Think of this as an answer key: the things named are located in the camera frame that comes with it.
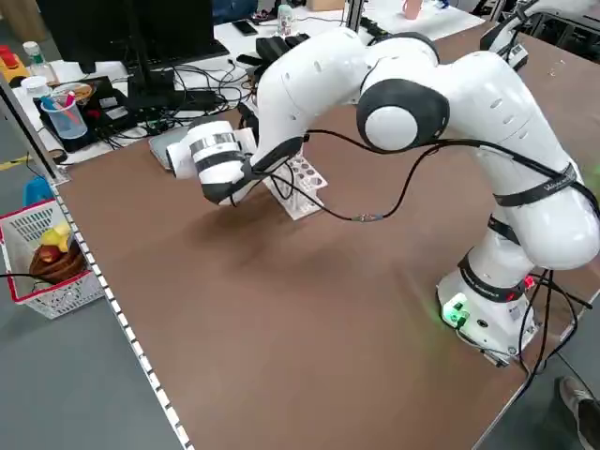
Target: computer monitor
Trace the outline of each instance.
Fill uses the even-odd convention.
[[[96,61],[123,61],[135,68],[127,81],[131,110],[210,111],[212,91],[178,92],[171,68],[229,54],[215,40],[210,0],[38,0],[63,59],[94,71]]]
[[[125,0],[37,0],[66,61],[138,65]],[[210,0],[132,0],[152,68],[229,54],[215,40]]]

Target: yellow object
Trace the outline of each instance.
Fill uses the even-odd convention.
[[[41,235],[39,242],[42,246],[57,246],[63,253],[68,252],[68,239],[71,229],[68,223],[61,222]]]
[[[28,157],[18,157],[7,162],[0,162],[0,172],[27,162]]]
[[[4,78],[6,78],[7,82],[9,82],[9,83],[15,77],[28,78],[31,76],[31,75],[29,75],[29,71],[27,70],[27,67],[25,67],[25,65],[21,62],[21,59],[19,58],[19,56],[17,56],[15,54],[14,58],[17,61],[17,63],[19,63],[19,65],[16,66],[15,68],[8,68],[7,65],[4,64],[4,61],[2,60],[2,58],[0,58],[0,72],[2,72],[2,74],[4,75]]]

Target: plastic cup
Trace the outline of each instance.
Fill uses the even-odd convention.
[[[60,106],[56,101],[54,104],[57,106],[56,110],[48,110],[43,104],[41,109],[48,114],[61,139],[77,139],[87,133],[87,125],[76,101],[67,107]]]
[[[46,77],[29,77],[21,82],[21,87],[24,87],[31,97],[42,98],[49,96],[53,91],[47,83]]]

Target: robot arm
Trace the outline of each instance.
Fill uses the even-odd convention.
[[[598,0],[530,0],[523,6],[517,6],[515,12],[504,22],[487,31],[481,38],[479,49],[497,53],[504,57],[511,67],[518,70],[527,62],[527,52],[519,45],[513,47],[514,34],[533,15],[557,11],[582,15],[597,4]]]
[[[264,73],[260,140],[250,157],[222,121],[191,129],[169,154],[193,160],[189,172],[211,202],[237,203],[300,150],[317,117],[357,99],[358,130],[378,153],[432,143],[453,128],[563,173],[550,179],[493,148],[472,150],[498,206],[484,241],[441,280],[438,297],[443,319],[454,327],[460,307],[461,334],[515,354],[520,325],[525,345],[536,330],[533,314],[524,312],[524,279],[536,265],[571,269],[589,262],[600,249],[600,228],[588,200],[571,187],[581,182],[576,163],[498,54],[475,52],[440,65],[425,37],[396,35],[365,47],[354,32],[338,28],[297,46]]]

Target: red and white basket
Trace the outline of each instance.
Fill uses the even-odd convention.
[[[1,216],[0,246],[7,274],[29,273],[29,264],[39,247],[41,235],[63,221],[65,216],[54,200]],[[67,314],[104,294],[90,270],[53,286],[30,277],[8,277],[7,280],[16,304],[27,305],[48,319]]]

